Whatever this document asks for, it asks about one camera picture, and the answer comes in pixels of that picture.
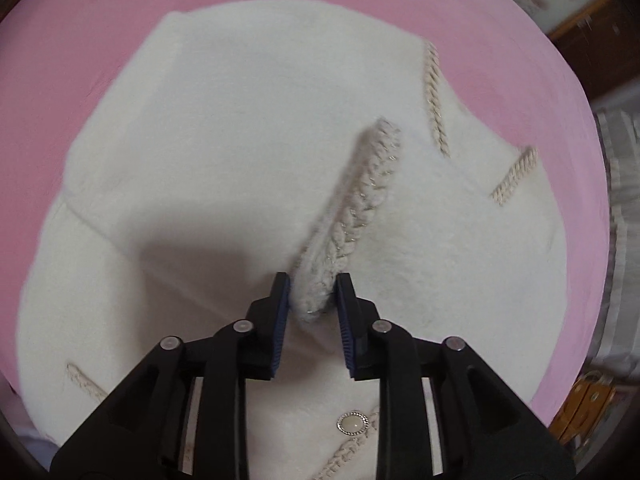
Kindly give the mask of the white fuzzy cardigan braided trim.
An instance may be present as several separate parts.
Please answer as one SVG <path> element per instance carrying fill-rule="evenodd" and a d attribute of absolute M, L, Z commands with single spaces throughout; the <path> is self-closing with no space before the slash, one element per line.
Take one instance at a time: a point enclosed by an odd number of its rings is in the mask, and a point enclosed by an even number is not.
<path fill-rule="evenodd" d="M 163 337 L 206 337 L 281 271 L 276 378 L 247 389 L 255 479 L 370 479 L 378 386 L 346 370 L 330 281 L 421 339 L 457 335 L 524 401 L 567 307 L 566 244 L 530 145 L 458 99 L 434 44 L 311 0 L 160 21 L 68 151 L 17 323 L 36 428 L 65 442 Z"/>

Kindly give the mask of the orange wooden box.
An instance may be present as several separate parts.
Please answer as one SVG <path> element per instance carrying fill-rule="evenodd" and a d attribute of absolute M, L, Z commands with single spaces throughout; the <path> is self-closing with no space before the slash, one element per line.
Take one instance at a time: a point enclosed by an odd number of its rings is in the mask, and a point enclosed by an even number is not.
<path fill-rule="evenodd" d="M 574 382 L 549 426 L 562 445 L 582 444 L 590 437 L 615 396 L 612 379 L 600 372 L 588 372 Z"/>

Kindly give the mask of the grey white pleated curtain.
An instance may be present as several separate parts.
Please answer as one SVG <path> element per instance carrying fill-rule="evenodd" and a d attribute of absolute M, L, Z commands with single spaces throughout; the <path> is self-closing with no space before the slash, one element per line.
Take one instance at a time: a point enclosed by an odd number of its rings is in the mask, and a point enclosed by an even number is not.
<path fill-rule="evenodd" d="M 639 81 L 592 109 L 608 180 L 608 270 L 587 365 L 639 381 Z"/>

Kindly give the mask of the pink plush bed blanket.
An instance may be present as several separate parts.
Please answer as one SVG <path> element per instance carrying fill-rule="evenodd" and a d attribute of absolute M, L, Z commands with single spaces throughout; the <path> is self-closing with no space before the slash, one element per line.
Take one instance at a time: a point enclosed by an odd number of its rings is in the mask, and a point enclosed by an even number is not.
<path fill-rule="evenodd" d="M 128 58 L 172 11 L 235 0 L 22 0 L 1 24 L 1 370 L 17 373 L 21 289 L 81 126 Z M 584 362 L 608 257 L 608 196 L 585 93 L 512 0 L 326 0 L 434 41 L 450 84 L 486 125 L 533 143 L 566 229 L 570 305 L 532 402 L 545 422 Z"/>

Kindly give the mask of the floral sliding wardrobe doors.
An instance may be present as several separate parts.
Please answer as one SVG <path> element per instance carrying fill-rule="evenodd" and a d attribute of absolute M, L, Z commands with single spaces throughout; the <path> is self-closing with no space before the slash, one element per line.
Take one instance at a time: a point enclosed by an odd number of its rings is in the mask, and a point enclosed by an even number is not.
<path fill-rule="evenodd" d="M 513 0 L 544 32 L 591 101 L 639 77 L 639 0 Z"/>

